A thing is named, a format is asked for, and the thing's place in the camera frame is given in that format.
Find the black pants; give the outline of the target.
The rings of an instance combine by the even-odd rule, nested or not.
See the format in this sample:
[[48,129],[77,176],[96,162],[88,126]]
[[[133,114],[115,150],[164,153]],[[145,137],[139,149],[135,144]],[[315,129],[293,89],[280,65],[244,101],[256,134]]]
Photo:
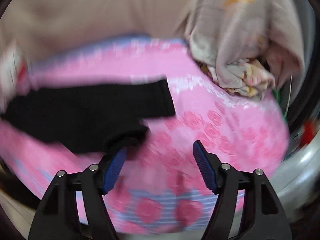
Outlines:
[[15,97],[1,118],[46,143],[75,154],[139,146],[149,131],[143,119],[175,116],[165,79],[139,85],[105,83],[41,88]]

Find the grey floral blanket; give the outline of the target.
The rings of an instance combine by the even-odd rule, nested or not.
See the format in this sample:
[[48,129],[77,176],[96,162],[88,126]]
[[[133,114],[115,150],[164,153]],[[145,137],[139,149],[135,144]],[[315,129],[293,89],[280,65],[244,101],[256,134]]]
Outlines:
[[232,94],[262,99],[305,74],[303,33],[293,0],[192,0],[185,28],[192,58]]

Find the pink rose bed sheet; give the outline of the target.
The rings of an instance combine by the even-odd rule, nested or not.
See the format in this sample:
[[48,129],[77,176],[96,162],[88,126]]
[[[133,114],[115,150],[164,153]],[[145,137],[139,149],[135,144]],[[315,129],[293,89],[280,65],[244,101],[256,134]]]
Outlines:
[[39,88],[102,82],[168,81],[176,115],[146,119],[146,141],[132,148],[114,189],[104,197],[116,230],[127,235],[191,232],[206,227],[216,203],[193,158],[202,142],[234,168],[272,175],[289,129],[272,93],[262,101],[216,86],[177,39],[119,37],[32,64],[21,94]]

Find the beige padded headboard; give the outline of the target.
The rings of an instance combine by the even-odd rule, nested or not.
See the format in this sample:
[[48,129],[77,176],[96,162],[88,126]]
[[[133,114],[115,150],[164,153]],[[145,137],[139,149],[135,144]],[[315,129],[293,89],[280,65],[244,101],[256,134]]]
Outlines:
[[182,37],[192,0],[12,0],[1,17],[1,50],[15,43],[42,60],[107,37]]

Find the bunny face pillow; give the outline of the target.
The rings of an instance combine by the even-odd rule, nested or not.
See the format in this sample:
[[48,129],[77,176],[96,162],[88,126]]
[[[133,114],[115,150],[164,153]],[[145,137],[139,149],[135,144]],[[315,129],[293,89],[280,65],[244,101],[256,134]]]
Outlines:
[[26,74],[28,61],[16,42],[11,42],[1,53],[1,113],[17,93],[18,83]]

